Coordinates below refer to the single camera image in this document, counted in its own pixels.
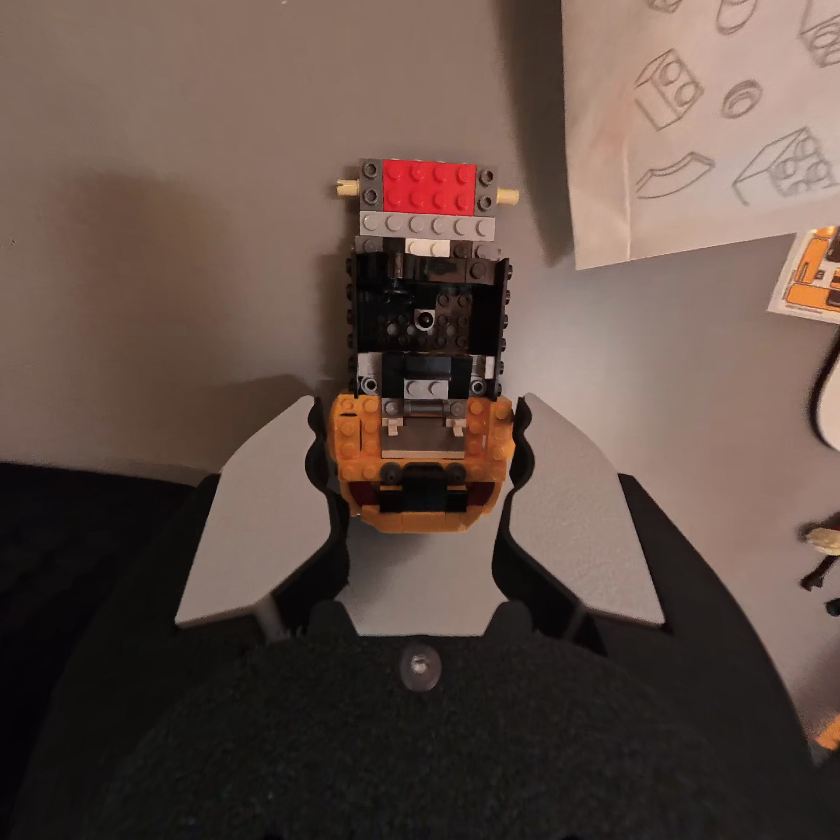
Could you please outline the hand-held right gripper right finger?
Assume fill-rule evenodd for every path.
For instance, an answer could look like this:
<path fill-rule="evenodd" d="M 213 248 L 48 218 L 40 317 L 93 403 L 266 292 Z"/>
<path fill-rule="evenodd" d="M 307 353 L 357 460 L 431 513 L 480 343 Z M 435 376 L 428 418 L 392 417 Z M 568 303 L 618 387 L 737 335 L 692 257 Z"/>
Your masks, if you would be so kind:
<path fill-rule="evenodd" d="M 545 636 L 571 638 L 591 618 L 659 629 L 665 615 L 624 490 L 610 460 L 534 394 L 513 424 L 513 488 L 491 571 Z"/>

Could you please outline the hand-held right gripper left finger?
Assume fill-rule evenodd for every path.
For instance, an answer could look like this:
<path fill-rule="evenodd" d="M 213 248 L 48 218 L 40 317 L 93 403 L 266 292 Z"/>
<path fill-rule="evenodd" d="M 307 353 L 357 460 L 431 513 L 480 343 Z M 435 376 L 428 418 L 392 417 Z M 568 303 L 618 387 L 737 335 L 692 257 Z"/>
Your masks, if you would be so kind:
<path fill-rule="evenodd" d="M 250 616 L 278 641 L 347 584 L 349 513 L 329 487 L 320 401 L 303 396 L 219 474 L 175 614 L 180 628 Z"/>

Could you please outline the orange and black lego car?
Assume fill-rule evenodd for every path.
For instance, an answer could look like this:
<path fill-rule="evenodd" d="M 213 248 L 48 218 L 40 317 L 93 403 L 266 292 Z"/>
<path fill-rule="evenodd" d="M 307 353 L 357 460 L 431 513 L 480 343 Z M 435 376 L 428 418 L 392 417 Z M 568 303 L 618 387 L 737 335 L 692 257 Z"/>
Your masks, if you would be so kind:
<path fill-rule="evenodd" d="M 350 515 L 385 533 L 465 532 L 495 506 L 515 443 L 502 394 L 510 260 L 489 164 L 360 159 L 346 270 L 349 390 L 329 453 Z"/>

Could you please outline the red lego minifigure parts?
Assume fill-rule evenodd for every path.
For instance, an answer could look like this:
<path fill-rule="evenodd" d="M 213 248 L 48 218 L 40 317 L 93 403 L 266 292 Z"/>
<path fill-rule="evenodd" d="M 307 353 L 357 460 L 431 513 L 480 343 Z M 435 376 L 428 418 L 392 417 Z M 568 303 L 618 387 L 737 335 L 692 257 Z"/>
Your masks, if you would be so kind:
<path fill-rule="evenodd" d="M 826 557 L 838 557 L 839 512 L 805 526 L 803 540 Z"/>

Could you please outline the orange lego sticker sheet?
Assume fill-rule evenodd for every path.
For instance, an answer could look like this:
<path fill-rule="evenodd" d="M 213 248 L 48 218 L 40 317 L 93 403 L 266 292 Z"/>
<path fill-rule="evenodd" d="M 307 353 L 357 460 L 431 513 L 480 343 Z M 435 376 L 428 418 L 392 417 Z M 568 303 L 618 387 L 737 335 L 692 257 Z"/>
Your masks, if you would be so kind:
<path fill-rule="evenodd" d="M 794 238 L 767 311 L 839 324 L 839 226 Z"/>

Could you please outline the white printed paper bag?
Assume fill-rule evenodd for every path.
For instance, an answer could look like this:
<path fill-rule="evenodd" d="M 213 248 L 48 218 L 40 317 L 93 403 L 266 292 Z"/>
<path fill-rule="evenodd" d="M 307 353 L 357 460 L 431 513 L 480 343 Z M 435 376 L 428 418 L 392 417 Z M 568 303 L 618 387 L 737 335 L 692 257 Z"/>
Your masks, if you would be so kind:
<path fill-rule="evenodd" d="M 838 222 L 838 1 L 562 2 L 577 269 Z"/>

